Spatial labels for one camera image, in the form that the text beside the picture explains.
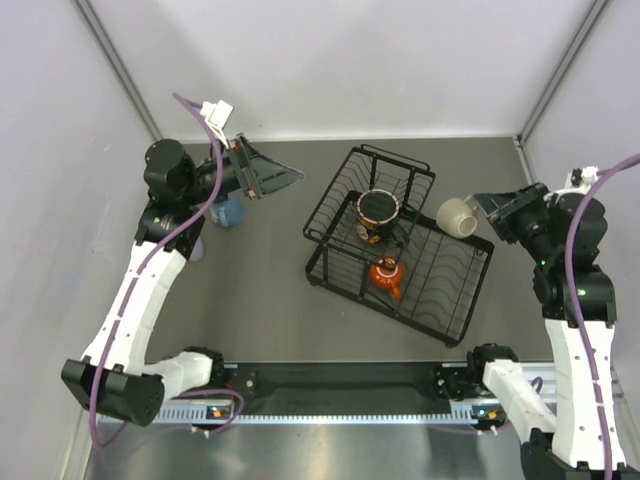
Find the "lavender plastic cup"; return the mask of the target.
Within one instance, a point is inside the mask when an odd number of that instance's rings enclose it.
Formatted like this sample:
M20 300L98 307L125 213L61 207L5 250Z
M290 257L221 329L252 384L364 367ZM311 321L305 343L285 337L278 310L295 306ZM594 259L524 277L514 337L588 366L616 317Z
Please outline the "lavender plastic cup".
M204 243L202 238L199 237L193 246L192 252L189 257L189 261L198 262L203 258L203 256L204 256Z

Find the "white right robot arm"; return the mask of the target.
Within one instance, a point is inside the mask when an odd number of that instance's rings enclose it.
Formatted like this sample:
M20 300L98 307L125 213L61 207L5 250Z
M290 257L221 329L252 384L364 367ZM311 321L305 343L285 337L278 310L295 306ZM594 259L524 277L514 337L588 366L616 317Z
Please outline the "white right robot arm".
M516 431L527 479L636 479L618 438L611 378L617 321L611 279L596 264L608 224L584 187L542 183L477 193L473 213L535 262L534 291L551 343L556 408L526 379L514 352L485 344L469 353L469 389L494 395Z

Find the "beige ceramic mug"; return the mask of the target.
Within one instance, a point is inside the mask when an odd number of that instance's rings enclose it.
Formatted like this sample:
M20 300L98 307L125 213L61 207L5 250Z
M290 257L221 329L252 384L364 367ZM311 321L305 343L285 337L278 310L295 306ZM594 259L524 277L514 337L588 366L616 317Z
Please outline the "beige ceramic mug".
M440 230L453 238L468 238L478 227L476 211L469 198L451 198L439 207L436 224Z

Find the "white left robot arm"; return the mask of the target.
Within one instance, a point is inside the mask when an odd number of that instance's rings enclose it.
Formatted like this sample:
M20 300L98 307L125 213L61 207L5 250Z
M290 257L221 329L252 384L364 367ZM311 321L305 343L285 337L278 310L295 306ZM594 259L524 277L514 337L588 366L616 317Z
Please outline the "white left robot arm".
M200 237L207 210L234 192L261 199L305 174L260 153L244 135L214 143L196 164L174 139L144 154L148 201L138 222L122 284L99 332L80 359L65 362L61 379L92 416L149 425L162 405L196 389L214 397L225 388L220 353L188 347L149 364L146 351L176 278Z

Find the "blue ceramic mug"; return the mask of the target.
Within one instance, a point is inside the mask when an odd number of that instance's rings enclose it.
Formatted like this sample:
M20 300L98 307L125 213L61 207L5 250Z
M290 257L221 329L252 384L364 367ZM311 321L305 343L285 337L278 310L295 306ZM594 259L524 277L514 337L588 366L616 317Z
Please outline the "blue ceramic mug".
M222 228L233 228L239 225L245 215L243 199L234 195L218 197L210 208L212 221Z

